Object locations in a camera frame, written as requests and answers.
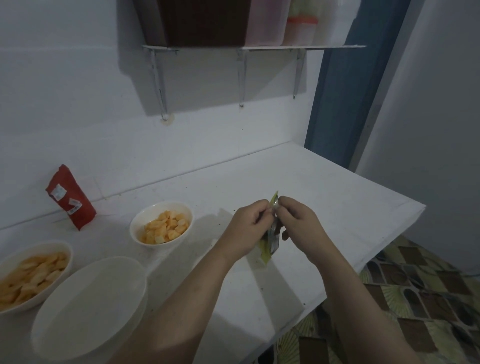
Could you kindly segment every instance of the metal bracket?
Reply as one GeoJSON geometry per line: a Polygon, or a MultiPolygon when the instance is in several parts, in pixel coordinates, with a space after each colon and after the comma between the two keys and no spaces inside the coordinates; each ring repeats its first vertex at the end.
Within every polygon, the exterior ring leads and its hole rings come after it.
{"type": "Polygon", "coordinates": [[[239,76],[239,106],[243,108],[245,102],[245,76],[247,74],[247,53],[246,49],[237,50],[237,71],[239,76]]]}
{"type": "Polygon", "coordinates": [[[297,96],[300,86],[301,74],[303,72],[303,65],[305,64],[305,55],[307,50],[300,48],[297,52],[297,70],[295,71],[295,84],[293,86],[293,99],[297,96]]]}
{"type": "Polygon", "coordinates": [[[152,64],[152,71],[155,81],[155,91],[158,102],[160,103],[160,111],[162,113],[162,119],[168,120],[168,110],[167,110],[167,98],[165,92],[165,81],[163,78],[163,67],[162,60],[160,57],[157,57],[157,50],[150,49],[150,62],[152,64]]]}

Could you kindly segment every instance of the white table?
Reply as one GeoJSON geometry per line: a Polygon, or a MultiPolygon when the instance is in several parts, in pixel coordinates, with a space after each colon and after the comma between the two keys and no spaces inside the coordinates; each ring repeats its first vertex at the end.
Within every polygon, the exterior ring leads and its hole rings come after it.
{"type": "MultiPolygon", "coordinates": [[[[286,143],[95,202],[98,215],[80,232],[64,212],[2,230],[0,258],[45,239],[72,244],[74,269],[108,256],[134,257],[149,272],[147,315],[210,249],[238,207],[276,190],[308,204],[357,271],[425,208],[286,143]],[[134,244],[128,225],[143,207],[162,200],[189,204],[197,221],[185,243],[157,253],[134,244]]],[[[259,255],[255,249],[227,275],[196,363],[249,363],[326,298],[318,271],[291,241],[280,243],[267,267],[259,255]]],[[[36,311],[0,319],[0,363],[44,363],[29,343],[36,311]]],[[[104,363],[123,339],[75,362],[104,363]]]]}

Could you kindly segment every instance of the white bowl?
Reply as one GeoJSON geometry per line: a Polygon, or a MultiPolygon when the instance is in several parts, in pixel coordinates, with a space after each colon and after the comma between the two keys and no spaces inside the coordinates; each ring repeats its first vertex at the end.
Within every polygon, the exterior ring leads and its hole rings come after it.
{"type": "Polygon", "coordinates": [[[70,244],[62,240],[46,240],[29,246],[28,248],[25,248],[19,252],[13,253],[12,255],[6,257],[0,263],[0,279],[2,279],[10,272],[12,272],[15,268],[17,268],[20,262],[31,256],[52,254],[58,252],[64,252],[68,256],[68,264],[66,268],[62,271],[62,273],[59,275],[59,277],[50,286],[45,288],[36,296],[16,307],[12,307],[9,310],[1,311],[0,315],[7,315],[25,311],[45,301],[47,297],[50,296],[50,294],[55,290],[55,288],[57,288],[60,283],[62,283],[68,277],[70,271],[72,270],[73,250],[70,244]]]}
{"type": "Polygon", "coordinates": [[[62,361],[98,348],[137,311],[147,290],[146,279],[142,265],[123,256],[75,272],[38,311],[31,335],[34,352],[62,361]]]}
{"type": "Polygon", "coordinates": [[[185,240],[187,235],[190,233],[190,230],[192,230],[193,221],[194,221],[193,212],[186,204],[182,202],[174,202],[174,201],[159,202],[155,205],[151,205],[150,207],[147,207],[144,210],[140,211],[137,214],[137,216],[133,218],[132,222],[130,223],[130,236],[135,242],[139,243],[142,246],[146,246],[149,248],[167,248],[167,247],[171,247],[174,244],[179,244],[185,240]],[[144,226],[148,224],[150,221],[155,220],[158,217],[158,215],[160,215],[162,212],[166,210],[170,210],[170,211],[173,210],[177,213],[184,214],[189,223],[188,229],[178,238],[170,240],[169,242],[166,242],[163,244],[142,243],[139,240],[139,238],[144,232],[144,226]]]}

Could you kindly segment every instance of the red package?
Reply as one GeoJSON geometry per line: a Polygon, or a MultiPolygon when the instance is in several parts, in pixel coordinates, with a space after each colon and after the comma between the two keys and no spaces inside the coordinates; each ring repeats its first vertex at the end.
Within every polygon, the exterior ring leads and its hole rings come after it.
{"type": "Polygon", "coordinates": [[[53,175],[46,191],[67,212],[78,230],[95,217],[96,211],[92,203],[77,185],[72,172],[64,164],[53,175]]]}

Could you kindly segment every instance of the white label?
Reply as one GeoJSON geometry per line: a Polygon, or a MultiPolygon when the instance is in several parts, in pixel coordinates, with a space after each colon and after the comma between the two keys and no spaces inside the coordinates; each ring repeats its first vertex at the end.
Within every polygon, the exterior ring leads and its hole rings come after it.
{"type": "Polygon", "coordinates": [[[65,196],[66,193],[67,193],[67,190],[64,189],[62,186],[60,186],[59,184],[57,184],[57,187],[55,187],[50,194],[54,199],[56,199],[57,201],[60,201],[65,196]]]}
{"type": "Polygon", "coordinates": [[[68,204],[73,206],[73,208],[67,211],[67,214],[69,215],[73,214],[75,211],[82,207],[82,203],[78,200],[74,200],[73,198],[68,200],[68,204]]]}

